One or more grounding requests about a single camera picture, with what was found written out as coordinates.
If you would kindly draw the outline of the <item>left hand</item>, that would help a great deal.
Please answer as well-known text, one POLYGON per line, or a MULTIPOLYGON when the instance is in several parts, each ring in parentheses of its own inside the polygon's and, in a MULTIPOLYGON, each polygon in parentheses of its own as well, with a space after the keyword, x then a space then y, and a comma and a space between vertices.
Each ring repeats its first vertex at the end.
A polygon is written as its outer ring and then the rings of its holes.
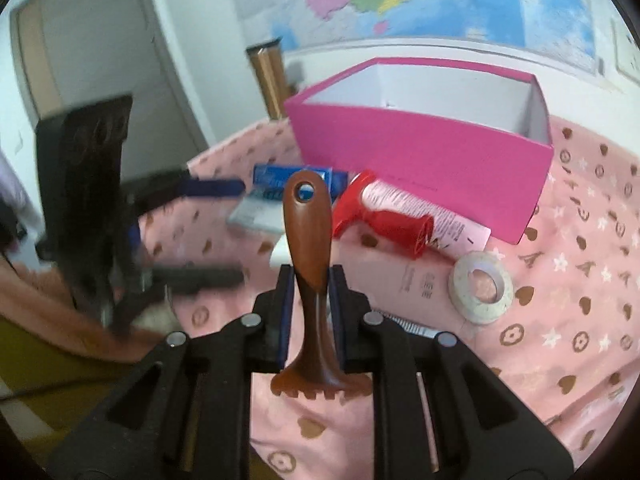
POLYGON ((160 334, 136 328, 116 336, 76 310, 58 270, 36 272, 1 260, 1 316, 75 356, 116 363, 140 361, 160 334))

